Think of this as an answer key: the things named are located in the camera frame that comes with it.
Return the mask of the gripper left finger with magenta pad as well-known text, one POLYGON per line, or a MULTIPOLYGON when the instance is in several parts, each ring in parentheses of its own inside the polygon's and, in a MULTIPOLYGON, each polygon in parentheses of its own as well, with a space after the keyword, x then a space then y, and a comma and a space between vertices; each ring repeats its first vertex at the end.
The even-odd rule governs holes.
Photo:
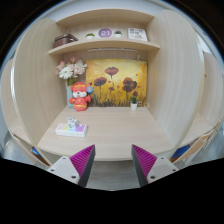
POLYGON ((95 157, 95 146, 91 145, 71 157, 62 156, 48 172, 81 187, 87 185, 95 157))

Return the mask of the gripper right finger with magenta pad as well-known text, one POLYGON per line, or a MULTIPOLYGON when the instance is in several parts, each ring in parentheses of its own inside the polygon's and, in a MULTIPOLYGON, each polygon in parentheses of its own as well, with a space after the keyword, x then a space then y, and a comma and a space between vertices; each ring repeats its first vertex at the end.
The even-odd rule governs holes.
POLYGON ((178 171, 166 157, 156 157, 139 146, 132 145, 131 154, 141 187, 178 171))

